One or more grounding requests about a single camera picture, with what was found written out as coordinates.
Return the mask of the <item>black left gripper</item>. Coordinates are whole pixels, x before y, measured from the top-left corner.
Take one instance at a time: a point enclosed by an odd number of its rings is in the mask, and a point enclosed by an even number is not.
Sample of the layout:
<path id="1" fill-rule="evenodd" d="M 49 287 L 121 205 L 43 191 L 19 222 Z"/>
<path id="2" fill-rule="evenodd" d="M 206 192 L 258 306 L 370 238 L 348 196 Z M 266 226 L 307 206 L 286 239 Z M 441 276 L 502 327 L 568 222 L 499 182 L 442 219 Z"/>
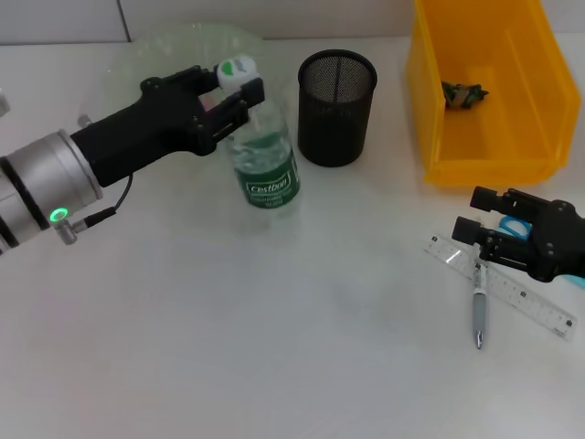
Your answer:
<path id="1" fill-rule="evenodd" d="M 175 152 L 210 155 L 265 100 L 263 80 L 256 78 L 205 111 L 199 96 L 218 87 L 216 71 L 200 66 L 179 72 L 177 78 L 149 78 L 141 83 L 137 102 L 70 137 L 101 187 Z"/>

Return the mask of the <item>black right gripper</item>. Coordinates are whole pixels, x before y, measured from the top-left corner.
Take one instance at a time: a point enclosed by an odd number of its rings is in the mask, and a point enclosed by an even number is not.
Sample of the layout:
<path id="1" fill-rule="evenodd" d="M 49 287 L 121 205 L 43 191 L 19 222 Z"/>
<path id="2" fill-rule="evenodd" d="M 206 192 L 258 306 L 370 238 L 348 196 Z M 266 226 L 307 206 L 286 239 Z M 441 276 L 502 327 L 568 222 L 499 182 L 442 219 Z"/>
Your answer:
<path id="1" fill-rule="evenodd" d="M 495 190 L 476 187 L 470 206 L 513 218 L 533 218 L 528 243 L 480 222 L 458 217 L 452 239 L 479 247 L 479 257 L 528 274 L 543 283 L 561 275 L 584 277 L 584 218 L 563 200 L 547 201 L 509 188 L 501 196 Z"/>

